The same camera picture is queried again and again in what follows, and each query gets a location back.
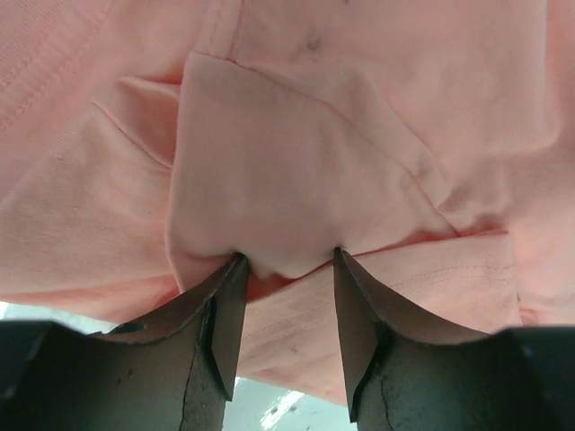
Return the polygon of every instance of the pink shirt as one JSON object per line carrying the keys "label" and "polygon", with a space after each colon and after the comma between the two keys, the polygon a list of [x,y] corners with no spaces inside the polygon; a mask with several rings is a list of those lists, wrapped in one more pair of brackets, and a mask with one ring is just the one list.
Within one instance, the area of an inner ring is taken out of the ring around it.
{"label": "pink shirt", "polygon": [[340,402],[337,245],[575,324],[575,1],[1,5],[0,299],[125,321],[241,251],[240,374]]}

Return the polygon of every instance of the pink fabric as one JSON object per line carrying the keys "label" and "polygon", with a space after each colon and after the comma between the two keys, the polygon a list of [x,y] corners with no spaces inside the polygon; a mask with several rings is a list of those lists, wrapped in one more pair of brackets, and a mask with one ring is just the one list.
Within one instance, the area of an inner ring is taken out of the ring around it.
{"label": "pink fabric", "polygon": [[344,402],[332,249],[575,323],[573,0],[2,0],[0,298],[125,321],[232,251],[240,373]]}

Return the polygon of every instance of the white floor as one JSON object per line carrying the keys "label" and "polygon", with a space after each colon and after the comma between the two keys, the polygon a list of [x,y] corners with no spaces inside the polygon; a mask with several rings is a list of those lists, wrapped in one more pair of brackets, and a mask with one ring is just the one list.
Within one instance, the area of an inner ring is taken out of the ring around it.
{"label": "white floor", "polygon": [[[0,319],[51,319],[84,333],[114,325],[59,310],[0,303]],[[346,408],[301,392],[235,379],[234,402],[226,407],[224,431],[353,431]]]}

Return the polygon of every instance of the clamp jaw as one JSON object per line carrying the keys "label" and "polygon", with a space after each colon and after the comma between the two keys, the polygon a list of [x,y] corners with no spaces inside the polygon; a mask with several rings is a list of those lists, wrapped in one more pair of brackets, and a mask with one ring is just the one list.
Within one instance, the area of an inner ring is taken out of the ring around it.
{"label": "clamp jaw", "polygon": [[[571,431],[575,329],[487,335],[333,259],[349,417],[359,431]],[[0,322],[0,429],[218,431],[234,378],[249,265],[109,334]]]}

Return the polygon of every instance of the stain on fabric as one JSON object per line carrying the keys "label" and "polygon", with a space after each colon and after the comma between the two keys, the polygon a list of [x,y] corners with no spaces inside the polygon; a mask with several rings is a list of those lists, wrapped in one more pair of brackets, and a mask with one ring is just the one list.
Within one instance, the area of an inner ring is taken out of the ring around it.
{"label": "stain on fabric", "polygon": [[310,35],[307,37],[307,43],[305,46],[312,52],[315,52],[322,47],[322,38],[315,30],[312,30]]}

